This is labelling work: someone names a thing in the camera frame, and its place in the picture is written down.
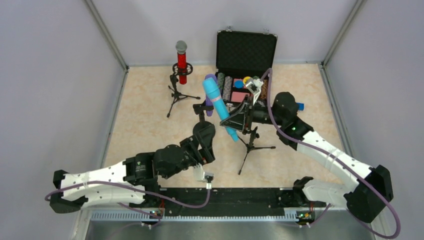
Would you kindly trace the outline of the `red glitter microphone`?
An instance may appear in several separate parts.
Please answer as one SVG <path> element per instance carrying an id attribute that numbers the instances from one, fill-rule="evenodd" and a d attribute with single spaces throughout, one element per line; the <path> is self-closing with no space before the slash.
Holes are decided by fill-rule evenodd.
<path id="1" fill-rule="evenodd" d="M 179 75 L 179 83 L 185 85 L 187 83 L 187 44 L 183 40 L 178 40 L 175 49 L 177 51 L 177 73 Z"/>

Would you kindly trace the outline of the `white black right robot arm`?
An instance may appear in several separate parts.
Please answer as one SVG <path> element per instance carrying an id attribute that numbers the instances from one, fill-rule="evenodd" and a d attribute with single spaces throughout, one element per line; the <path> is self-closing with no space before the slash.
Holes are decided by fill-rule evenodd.
<path id="1" fill-rule="evenodd" d="M 289 92 L 275 96 L 271 107 L 256 107 L 247 97 L 234 110 L 225 110 L 220 125 L 235 132 L 248 132 L 252 123 L 270 124 L 280 141 L 305 154 L 337 176 L 342 183 L 329 183 L 304 177 L 299 180 L 302 195 L 309 201 L 345 207 L 359 221 L 370 224 L 393 199 L 390 171 L 372 167 L 326 141 L 314 128 L 298 117 L 299 105 Z"/>

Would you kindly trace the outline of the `black small tripod mic stand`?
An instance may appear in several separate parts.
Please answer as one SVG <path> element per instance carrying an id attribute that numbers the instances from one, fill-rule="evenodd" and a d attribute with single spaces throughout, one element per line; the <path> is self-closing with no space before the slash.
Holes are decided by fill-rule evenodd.
<path id="1" fill-rule="evenodd" d="M 261 146 L 261 147 L 257 147 L 254 145 L 254 141 L 255 139 L 260 138 L 260 135 L 257 133 L 258 127 L 256 126 L 255 128 L 253 128 L 250 132 L 249 132 L 249 141 L 245 142 L 239 135 L 237 135 L 238 139 L 244 144 L 244 146 L 246 147 L 246 153 L 243 159 L 243 162 L 241 164 L 241 167 L 238 171 L 238 175 L 241 175 L 243 167 L 246 163 L 247 160 L 247 156 L 250 152 L 255 151 L 255 150 L 264 150 L 264 149 L 271 149 L 274 150 L 276 149 L 276 146 Z"/>

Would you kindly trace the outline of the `cyan microphone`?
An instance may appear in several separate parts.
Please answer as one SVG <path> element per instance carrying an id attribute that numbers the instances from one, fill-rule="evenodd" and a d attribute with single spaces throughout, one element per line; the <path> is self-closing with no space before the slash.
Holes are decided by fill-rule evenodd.
<path id="1" fill-rule="evenodd" d="M 219 90 L 219 87 L 212 77 L 208 77 L 202 82 L 203 90 L 208 99 L 212 102 L 214 110 L 218 114 L 221 121 L 230 117 Z"/>

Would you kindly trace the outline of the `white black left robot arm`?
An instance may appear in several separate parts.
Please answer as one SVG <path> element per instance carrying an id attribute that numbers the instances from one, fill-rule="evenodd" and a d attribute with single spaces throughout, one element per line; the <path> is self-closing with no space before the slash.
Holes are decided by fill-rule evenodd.
<path id="1" fill-rule="evenodd" d="M 214 175 L 204 171 L 203 166 L 215 160 L 216 128 L 210 122 L 199 122 L 193 130 L 193 135 L 178 145 L 138 153 L 108 167 L 84 173 L 57 170 L 53 174 L 55 190 L 44 199 L 58 214 L 111 204 L 155 206 L 161 199 L 173 200 L 160 194 L 158 178 L 169 179 L 188 169 L 193 170 L 196 181 L 205 183 L 209 193 Z"/>

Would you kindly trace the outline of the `purple microphone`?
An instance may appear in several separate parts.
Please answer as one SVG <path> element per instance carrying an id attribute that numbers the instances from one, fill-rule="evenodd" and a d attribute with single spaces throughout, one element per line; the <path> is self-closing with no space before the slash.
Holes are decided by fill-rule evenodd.
<path id="1" fill-rule="evenodd" d="M 205 80 L 207 80 L 209 78 L 212 78 L 214 80 L 214 82 L 215 82 L 216 85 L 218 84 L 218 80 L 217 80 L 217 77 L 215 76 L 215 74 L 210 73 L 210 74 L 207 74 L 204 77 Z M 213 106 L 213 103 L 211 102 L 211 100 L 209 99 L 209 97 L 207 95 L 205 96 L 205 105 L 208 106 L 208 107 L 212 107 Z M 206 115 L 208 117 L 211 117 L 213 115 L 213 112 L 214 112 L 213 110 L 207 110 L 206 111 Z"/>

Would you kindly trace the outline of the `black round-base mic stand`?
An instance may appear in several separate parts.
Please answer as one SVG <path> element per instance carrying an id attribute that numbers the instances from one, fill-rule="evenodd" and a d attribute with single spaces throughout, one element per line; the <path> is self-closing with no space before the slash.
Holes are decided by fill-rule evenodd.
<path id="1" fill-rule="evenodd" d="M 199 103 L 199 104 L 193 104 L 192 105 L 194 113 L 196 115 L 198 115 L 199 117 L 199 122 L 195 124 L 195 126 L 193 127 L 193 134 L 195 134 L 196 132 L 199 132 L 200 130 L 210 126 L 212 123 L 210 123 L 209 121 L 205 120 L 205 112 L 207 110 L 213 110 L 214 107 L 213 106 L 206 106 L 206 103 Z"/>

